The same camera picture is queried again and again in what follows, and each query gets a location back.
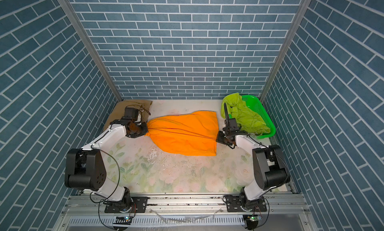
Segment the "orange shorts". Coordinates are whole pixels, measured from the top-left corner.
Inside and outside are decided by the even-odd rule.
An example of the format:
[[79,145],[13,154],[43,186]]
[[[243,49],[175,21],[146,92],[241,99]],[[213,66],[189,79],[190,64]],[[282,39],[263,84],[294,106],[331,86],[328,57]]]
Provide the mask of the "orange shorts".
[[147,136],[162,151],[185,156],[216,156],[219,123],[213,111],[168,115],[147,123]]

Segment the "green perforated plastic basket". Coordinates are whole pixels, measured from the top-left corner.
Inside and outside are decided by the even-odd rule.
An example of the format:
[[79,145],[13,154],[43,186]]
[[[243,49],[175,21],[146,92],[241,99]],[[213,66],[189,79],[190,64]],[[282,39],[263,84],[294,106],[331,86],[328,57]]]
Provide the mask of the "green perforated plastic basket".
[[249,133],[249,134],[256,136],[257,139],[264,139],[264,138],[269,138],[274,136],[276,133],[275,125],[273,124],[271,118],[268,116],[260,100],[257,97],[252,95],[242,95],[242,100],[246,102],[246,105],[251,110],[257,112],[263,118],[263,120],[267,124],[267,127],[271,129],[270,134],[263,134],[263,135],[255,135],[253,133]]

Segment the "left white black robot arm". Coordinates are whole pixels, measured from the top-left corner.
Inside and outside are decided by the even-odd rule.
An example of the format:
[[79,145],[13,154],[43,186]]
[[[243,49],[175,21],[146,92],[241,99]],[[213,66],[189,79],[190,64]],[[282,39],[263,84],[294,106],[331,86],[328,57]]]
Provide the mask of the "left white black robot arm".
[[107,177],[102,154],[109,151],[120,139],[127,136],[138,138],[148,133],[146,122],[120,119],[111,122],[109,127],[96,139],[81,148],[73,148],[66,156],[65,186],[77,190],[91,190],[107,202],[130,209],[130,191],[115,184]]

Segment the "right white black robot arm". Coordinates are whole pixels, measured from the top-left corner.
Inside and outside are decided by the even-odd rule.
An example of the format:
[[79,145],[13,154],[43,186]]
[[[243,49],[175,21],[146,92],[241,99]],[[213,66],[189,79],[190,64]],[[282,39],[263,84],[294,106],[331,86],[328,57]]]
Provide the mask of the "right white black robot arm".
[[241,206],[249,210],[264,195],[291,180],[283,152],[278,145],[265,145],[242,131],[234,118],[225,120],[225,126],[218,132],[217,142],[232,149],[243,149],[253,158],[254,180],[242,188],[239,198]]

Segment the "light green garment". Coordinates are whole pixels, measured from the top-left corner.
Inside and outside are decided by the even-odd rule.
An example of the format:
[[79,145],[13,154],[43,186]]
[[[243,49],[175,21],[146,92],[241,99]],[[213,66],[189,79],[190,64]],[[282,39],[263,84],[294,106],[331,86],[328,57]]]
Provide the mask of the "light green garment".
[[246,105],[239,93],[230,94],[222,100],[221,117],[224,119],[225,104],[228,115],[236,119],[237,124],[241,125],[241,130],[255,135],[270,134],[271,129],[267,127],[263,118]]

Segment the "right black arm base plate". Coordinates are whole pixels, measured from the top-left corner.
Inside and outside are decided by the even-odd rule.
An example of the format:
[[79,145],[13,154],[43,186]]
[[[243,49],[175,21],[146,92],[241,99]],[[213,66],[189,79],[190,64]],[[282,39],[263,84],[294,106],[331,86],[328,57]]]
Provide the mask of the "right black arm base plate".
[[267,206],[263,199],[249,201],[245,196],[225,195],[222,197],[229,213],[266,212]]

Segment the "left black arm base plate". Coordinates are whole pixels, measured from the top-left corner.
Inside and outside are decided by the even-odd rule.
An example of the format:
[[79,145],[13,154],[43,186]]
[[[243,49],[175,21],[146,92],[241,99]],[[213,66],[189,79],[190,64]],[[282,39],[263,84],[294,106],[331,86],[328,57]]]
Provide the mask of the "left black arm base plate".
[[127,213],[145,213],[148,197],[130,197],[129,199],[123,198],[119,202],[105,201],[105,213],[112,214],[127,214]]

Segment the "aluminium front rail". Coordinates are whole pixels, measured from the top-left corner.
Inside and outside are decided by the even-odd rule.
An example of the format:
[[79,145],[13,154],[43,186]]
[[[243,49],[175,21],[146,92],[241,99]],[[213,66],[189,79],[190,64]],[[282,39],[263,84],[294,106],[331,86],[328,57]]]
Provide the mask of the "aluminium front rail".
[[[242,206],[234,194],[132,194],[135,213],[139,215],[212,215],[219,214],[309,214],[303,195],[289,192],[268,193],[263,198]],[[63,214],[72,216],[118,215],[117,205],[105,205],[99,197],[71,196]]]

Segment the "left aluminium corner post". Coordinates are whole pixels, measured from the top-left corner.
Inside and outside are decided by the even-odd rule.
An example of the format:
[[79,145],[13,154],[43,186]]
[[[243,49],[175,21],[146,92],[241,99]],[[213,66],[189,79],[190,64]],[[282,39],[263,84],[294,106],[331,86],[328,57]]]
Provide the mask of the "left aluminium corner post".
[[81,24],[81,21],[79,20],[74,8],[72,7],[69,0],[57,0],[61,8],[63,9],[64,13],[68,17],[70,23],[72,24],[73,28],[75,29],[76,33],[80,37],[80,40],[84,44],[85,48],[87,49],[89,55],[91,56],[92,60],[96,64],[99,72],[104,77],[107,85],[109,86],[110,90],[114,94],[117,101],[123,101],[122,96],[118,92],[115,84],[113,83],[103,61],[101,60],[97,50],[95,49],[91,39],[89,38],[85,28]]

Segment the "aluminium corner post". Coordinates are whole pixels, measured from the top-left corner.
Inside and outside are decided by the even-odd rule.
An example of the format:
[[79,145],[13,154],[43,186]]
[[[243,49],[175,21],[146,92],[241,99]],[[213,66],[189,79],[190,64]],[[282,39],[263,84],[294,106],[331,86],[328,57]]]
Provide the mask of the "aluminium corner post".
[[287,51],[292,43],[293,38],[295,37],[295,34],[300,26],[300,23],[302,22],[304,15],[309,7],[309,4],[312,0],[301,0],[299,8],[297,13],[295,14],[292,24],[287,32],[287,36],[285,37],[285,40],[281,46],[281,49],[279,51],[279,54],[274,62],[273,67],[271,68],[270,74],[266,80],[266,84],[261,92],[261,95],[259,97],[259,100],[264,103],[268,91],[270,90],[272,83],[279,71],[279,68],[287,54]]
[[72,24],[73,28],[75,29],[76,33],[80,37],[80,40],[84,44],[85,48],[87,49],[89,55],[91,56],[92,60],[96,64],[99,72],[104,77],[107,85],[109,86],[110,90],[114,94],[117,101],[123,101],[122,96],[118,92],[115,84],[113,83],[103,61],[101,60],[97,50],[95,49],[91,39],[89,38],[85,28],[81,24],[81,21],[79,20],[74,8],[72,7],[69,0],[57,0],[61,8],[63,9],[64,13],[68,17],[70,23]]

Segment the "right aluminium corner post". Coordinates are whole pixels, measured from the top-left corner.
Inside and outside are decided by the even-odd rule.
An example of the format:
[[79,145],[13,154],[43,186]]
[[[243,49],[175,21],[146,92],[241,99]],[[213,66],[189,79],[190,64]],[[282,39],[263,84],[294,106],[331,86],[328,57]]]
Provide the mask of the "right aluminium corner post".
[[287,36],[285,37],[285,40],[281,46],[281,49],[279,51],[279,54],[274,62],[273,67],[271,68],[270,74],[266,80],[266,84],[261,92],[261,95],[259,97],[259,100],[264,103],[268,91],[270,90],[272,83],[279,71],[279,68],[287,54],[287,51],[292,43],[293,38],[295,37],[295,34],[300,26],[300,23],[302,22],[304,15],[309,7],[309,4],[312,0],[301,0],[299,8],[297,13],[295,14],[292,24],[287,32]]

